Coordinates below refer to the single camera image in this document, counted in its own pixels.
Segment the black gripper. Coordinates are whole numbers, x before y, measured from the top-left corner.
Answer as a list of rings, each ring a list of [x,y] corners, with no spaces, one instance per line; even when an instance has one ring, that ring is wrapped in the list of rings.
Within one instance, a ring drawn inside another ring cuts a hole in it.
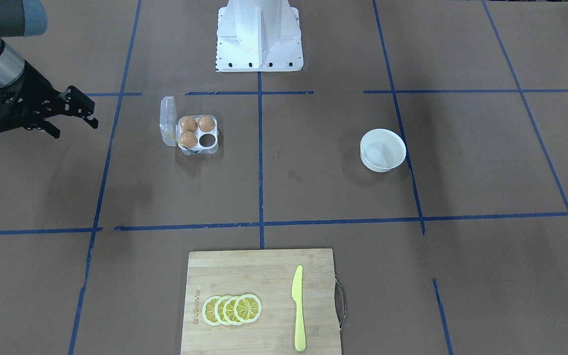
[[[18,128],[43,130],[58,139],[61,131],[47,121],[55,115],[79,117],[96,130],[95,102],[75,86],[54,89],[29,62],[16,81],[0,88],[0,133]]]

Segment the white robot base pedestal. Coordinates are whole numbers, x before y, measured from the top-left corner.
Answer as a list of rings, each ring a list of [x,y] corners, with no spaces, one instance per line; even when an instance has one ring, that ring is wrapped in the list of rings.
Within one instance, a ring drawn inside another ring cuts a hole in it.
[[[217,72],[303,69],[300,16],[287,0],[230,0],[217,20]]]

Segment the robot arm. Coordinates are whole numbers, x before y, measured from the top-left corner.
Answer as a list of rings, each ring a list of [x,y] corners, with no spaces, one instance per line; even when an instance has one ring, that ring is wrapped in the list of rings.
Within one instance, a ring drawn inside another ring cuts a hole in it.
[[[57,115],[79,117],[97,129],[95,102],[74,86],[56,90],[7,37],[40,36],[47,13],[39,0],[0,0],[0,133],[23,128],[44,131],[55,139],[61,131],[49,122]]]

